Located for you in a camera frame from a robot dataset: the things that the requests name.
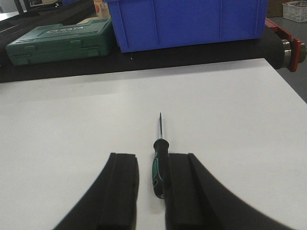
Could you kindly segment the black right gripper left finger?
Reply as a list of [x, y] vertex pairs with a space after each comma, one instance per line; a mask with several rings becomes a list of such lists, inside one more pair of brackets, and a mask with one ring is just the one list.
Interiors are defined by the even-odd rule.
[[139, 167], [134, 154], [111, 153], [96, 180], [57, 230], [134, 230]]

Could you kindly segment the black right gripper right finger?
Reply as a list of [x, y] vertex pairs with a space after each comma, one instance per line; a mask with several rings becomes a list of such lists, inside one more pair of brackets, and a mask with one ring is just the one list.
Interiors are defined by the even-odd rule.
[[288, 230], [222, 185], [192, 154], [170, 153], [166, 165], [167, 230]]

